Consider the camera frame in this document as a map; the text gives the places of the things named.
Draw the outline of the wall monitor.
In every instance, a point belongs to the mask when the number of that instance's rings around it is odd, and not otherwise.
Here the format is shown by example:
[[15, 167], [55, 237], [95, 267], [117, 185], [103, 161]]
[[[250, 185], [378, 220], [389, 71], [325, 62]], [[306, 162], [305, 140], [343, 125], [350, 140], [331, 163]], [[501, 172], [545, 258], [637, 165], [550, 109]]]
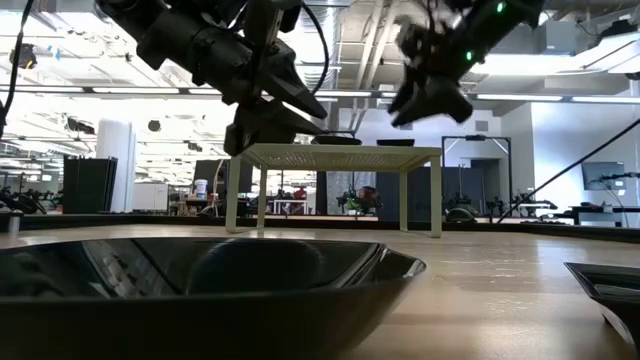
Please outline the wall monitor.
[[581, 164], [583, 188], [586, 191], [625, 190], [626, 183], [622, 178], [625, 173], [623, 162], [595, 161]]

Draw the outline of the dark partition panel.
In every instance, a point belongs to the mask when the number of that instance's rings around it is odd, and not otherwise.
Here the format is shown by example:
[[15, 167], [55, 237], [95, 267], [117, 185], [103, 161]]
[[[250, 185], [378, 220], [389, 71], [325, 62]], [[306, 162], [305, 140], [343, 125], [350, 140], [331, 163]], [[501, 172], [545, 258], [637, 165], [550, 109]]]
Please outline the dark partition panel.
[[[408, 174], [408, 220], [428, 222], [431, 219], [430, 168], [421, 167]], [[489, 168], [445, 167], [442, 169], [442, 208], [450, 210], [458, 199], [467, 199], [479, 214], [485, 214], [486, 202], [501, 194], [502, 180], [498, 166]], [[380, 221], [399, 220], [399, 174], [377, 173], [375, 187], [382, 203], [376, 211]]]

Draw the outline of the leaf shaped black plate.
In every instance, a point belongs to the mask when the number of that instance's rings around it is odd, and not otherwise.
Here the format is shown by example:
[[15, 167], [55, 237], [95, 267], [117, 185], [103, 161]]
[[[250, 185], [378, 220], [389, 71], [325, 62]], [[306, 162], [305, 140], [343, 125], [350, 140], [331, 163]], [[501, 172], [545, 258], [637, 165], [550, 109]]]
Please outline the leaf shaped black plate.
[[359, 146], [362, 142], [356, 138], [336, 136], [336, 135], [318, 135], [311, 141], [312, 144], [318, 145], [353, 145]]
[[425, 272], [376, 242], [160, 237], [0, 250], [0, 360], [336, 360]]

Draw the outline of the green perforated metal rack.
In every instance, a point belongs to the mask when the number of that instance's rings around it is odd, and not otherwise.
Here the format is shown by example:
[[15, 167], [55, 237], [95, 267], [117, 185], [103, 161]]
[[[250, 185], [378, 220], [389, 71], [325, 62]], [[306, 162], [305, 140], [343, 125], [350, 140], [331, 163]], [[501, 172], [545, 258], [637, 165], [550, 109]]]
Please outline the green perforated metal rack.
[[270, 170], [395, 172], [399, 175], [399, 229], [408, 230], [408, 174], [430, 166], [431, 236], [442, 236], [442, 149], [439, 147], [257, 143], [230, 159], [225, 230], [237, 231], [240, 166], [261, 170], [257, 226], [265, 226], [266, 176]]

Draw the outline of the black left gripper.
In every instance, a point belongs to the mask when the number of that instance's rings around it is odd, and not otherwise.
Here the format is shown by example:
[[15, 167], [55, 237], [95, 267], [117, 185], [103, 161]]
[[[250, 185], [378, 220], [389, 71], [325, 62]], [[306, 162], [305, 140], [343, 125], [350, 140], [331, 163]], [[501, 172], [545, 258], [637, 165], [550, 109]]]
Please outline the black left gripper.
[[203, 80], [236, 104], [226, 127], [224, 151], [238, 156], [255, 143], [292, 143], [297, 134], [319, 135], [322, 130], [287, 108], [325, 118], [295, 68], [296, 54], [278, 38], [295, 26], [300, 0], [247, 0], [241, 12], [245, 34], [209, 28], [198, 40], [199, 56], [193, 80]]

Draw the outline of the white building column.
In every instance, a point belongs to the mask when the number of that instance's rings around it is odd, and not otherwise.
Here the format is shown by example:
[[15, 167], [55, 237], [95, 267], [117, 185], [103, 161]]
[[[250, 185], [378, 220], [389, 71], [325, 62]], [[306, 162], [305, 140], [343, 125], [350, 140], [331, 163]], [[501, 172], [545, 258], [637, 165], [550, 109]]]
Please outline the white building column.
[[131, 121], [99, 121], [96, 156], [117, 159], [111, 212], [130, 213], [133, 210], [136, 145], [136, 130]]

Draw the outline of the silver spiral ceiling duct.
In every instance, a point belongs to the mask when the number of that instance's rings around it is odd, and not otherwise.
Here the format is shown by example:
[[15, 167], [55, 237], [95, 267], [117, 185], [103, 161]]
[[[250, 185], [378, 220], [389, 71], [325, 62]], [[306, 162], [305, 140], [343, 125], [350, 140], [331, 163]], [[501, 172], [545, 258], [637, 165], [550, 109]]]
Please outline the silver spiral ceiling duct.
[[319, 84], [322, 73], [325, 76], [320, 90], [336, 90], [338, 87], [341, 12], [336, 7], [308, 5], [308, 9], [300, 13], [295, 50], [301, 78], [311, 90]]

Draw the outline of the black background robot equipment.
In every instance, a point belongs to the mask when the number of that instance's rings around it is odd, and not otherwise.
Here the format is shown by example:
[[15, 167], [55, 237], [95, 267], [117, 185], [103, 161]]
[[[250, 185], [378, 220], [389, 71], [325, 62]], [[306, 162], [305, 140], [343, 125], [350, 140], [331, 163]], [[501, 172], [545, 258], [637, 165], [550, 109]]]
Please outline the black background robot equipment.
[[62, 206], [62, 195], [51, 191], [40, 192], [28, 189], [26, 192], [11, 192], [9, 187], [0, 189], [0, 207], [17, 210], [24, 214], [47, 214]]

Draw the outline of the black cabinet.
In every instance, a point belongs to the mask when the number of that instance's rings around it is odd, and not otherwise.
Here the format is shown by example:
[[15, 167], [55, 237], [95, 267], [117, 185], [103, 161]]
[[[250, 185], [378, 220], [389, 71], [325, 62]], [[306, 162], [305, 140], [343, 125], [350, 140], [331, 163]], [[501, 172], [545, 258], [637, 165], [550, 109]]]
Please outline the black cabinet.
[[111, 211], [118, 159], [65, 157], [62, 207], [64, 214]]

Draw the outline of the long ceiling light strip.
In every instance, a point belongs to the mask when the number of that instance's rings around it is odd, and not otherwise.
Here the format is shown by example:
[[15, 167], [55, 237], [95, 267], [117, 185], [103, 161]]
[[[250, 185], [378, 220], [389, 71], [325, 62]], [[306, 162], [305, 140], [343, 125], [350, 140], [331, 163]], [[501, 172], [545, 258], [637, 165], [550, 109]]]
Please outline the long ceiling light strip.
[[[51, 94], [113, 94], [113, 95], [154, 95], [154, 96], [221, 96], [218, 90], [212, 88], [170, 88], [170, 87], [77, 87], [77, 86], [38, 86], [18, 85], [16, 92], [21, 93], [51, 93]], [[321, 98], [362, 98], [391, 100], [394, 92], [390, 91], [358, 91], [358, 90], [319, 90], [316, 93]], [[562, 103], [593, 103], [614, 105], [640, 105], [640, 96], [608, 96], [608, 95], [548, 95], [548, 94], [499, 94], [499, 93], [468, 93], [467, 97], [473, 101], [498, 102], [562, 102]]]

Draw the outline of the dark dome object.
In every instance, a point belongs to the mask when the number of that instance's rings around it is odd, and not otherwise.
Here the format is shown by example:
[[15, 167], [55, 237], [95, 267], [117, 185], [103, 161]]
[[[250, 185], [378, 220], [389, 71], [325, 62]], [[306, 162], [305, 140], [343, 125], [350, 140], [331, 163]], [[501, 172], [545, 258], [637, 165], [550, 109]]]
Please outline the dark dome object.
[[445, 221], [448, 223], [476, 223], [476, 218], [464, 208], [453, 208], [446, 212]]

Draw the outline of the white background table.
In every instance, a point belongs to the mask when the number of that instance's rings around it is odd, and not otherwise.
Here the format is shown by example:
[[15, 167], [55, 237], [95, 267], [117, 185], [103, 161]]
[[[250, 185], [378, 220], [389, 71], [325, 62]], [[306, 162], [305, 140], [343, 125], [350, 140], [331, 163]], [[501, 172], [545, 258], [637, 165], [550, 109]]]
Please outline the white background table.
[[309, 215], [310, 207], [306, 199], [276, 199], [273, 201], [276, 215]]

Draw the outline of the black background desk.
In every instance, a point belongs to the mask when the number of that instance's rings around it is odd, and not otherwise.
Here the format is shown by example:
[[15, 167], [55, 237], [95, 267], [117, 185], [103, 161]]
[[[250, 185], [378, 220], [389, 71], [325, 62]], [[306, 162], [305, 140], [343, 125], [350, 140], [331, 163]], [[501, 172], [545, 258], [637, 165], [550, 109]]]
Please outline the black background desk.
[[583, 222], [607, 222], [613, 223], [615, 227], [628, 226], [628, 214], [640, 215], [640, 207], [624, 206], [572, 206], [571, 218], [574, 225], [581, 225]]

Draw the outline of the black metal door frame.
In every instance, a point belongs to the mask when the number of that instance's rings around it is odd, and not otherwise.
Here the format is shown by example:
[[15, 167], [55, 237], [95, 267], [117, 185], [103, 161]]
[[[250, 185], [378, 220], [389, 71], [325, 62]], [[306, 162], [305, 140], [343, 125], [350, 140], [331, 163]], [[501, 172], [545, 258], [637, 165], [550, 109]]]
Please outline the black metal door frame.
[[[493, 143], [501, 152], [498, 158], [459, 158], [455, 167], [447, 167], [447, 153], [456, 144]], [[508, 208], [513, 200], [512, 141], [510, 137], [473, 135], [449, 135], [441, 137], [442, 193], [445, 212], [454, 207], [475, 211], [494, 222], [499, 215], [510, 215]]]

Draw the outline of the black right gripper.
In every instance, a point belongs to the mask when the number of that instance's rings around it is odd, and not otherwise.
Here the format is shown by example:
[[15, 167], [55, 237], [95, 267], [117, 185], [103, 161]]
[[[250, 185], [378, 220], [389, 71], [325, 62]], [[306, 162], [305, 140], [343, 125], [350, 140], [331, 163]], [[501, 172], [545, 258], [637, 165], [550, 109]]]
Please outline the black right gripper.
[[[436, 19], [431, 10], [426, 12], [426, 23], [409, 15], [399, 17], [399, 50], [405, 61], [403, 82], [388, 108], [394, 114], [393, 126], [436, 115], [463, 123], [472, 115], [473, 106], [455, 83], [475, 65], [470, 30], [475, 10], [454, 9], [453, 13], [456, 23]], [[418, 84], [429, 77], [436, 78]]]

